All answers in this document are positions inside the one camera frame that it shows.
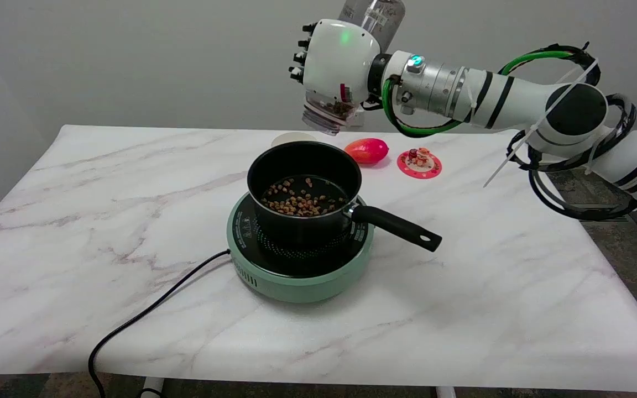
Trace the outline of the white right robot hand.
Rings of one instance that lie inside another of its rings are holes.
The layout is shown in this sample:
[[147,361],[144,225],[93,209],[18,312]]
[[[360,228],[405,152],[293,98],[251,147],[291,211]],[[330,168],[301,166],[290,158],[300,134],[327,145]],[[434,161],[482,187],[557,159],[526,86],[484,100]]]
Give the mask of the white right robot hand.
[[291,78],[301,82],[308,102],[327,107],[334,103],[358,106],[369,98],[368,76],[381,53],[377,40],[352,23],[321,19],[303,25],[307,37],[294,55],[298,66]]

